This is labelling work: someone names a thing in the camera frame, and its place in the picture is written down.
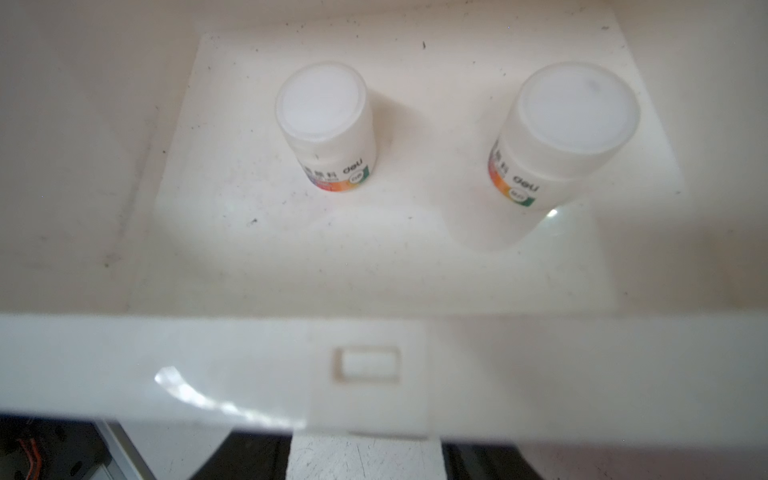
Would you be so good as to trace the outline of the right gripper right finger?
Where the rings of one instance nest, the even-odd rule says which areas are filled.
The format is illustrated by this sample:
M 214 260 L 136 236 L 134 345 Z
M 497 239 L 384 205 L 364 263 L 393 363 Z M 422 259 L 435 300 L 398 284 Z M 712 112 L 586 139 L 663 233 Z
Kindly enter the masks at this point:
M 531 479 L 532 467 L 514 446 L 441 443 L 448 480 Z

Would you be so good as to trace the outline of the white drawer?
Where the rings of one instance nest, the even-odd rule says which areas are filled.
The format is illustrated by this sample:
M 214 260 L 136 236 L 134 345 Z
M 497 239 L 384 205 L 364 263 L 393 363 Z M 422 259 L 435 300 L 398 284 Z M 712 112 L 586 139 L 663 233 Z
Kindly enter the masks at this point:
M 377 161 L 275 116 L 363 77 Z M 551 210 L 486 162 L 583 61 L 633 138 Z M 502 442 L 767 444 L 763 1 L 5 1 L 1 410 Z

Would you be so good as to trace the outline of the white paint can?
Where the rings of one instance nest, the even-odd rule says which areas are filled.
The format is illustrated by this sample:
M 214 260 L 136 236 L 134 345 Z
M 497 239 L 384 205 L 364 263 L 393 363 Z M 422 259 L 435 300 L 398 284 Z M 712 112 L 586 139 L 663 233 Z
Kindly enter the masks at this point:
M 373 109 L 363 77 L 351 66 L 327 61 L 297 70 L 279 89 L 275 116 L 315 187 L 347 192 L 373 173 L 378 155 Z
M 495 188 L 514 204 L 551 210 L 633 137 L 634 90 L 601 66 L 548 65 L 522 85 L 487 161 Z

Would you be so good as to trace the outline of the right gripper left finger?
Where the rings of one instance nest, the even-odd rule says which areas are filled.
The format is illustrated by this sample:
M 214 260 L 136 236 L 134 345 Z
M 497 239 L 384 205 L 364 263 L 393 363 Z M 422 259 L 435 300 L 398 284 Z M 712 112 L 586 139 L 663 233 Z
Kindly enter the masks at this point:
M 206 478 L 286 479 L 292 437 L 231 432 L 206 462 Z

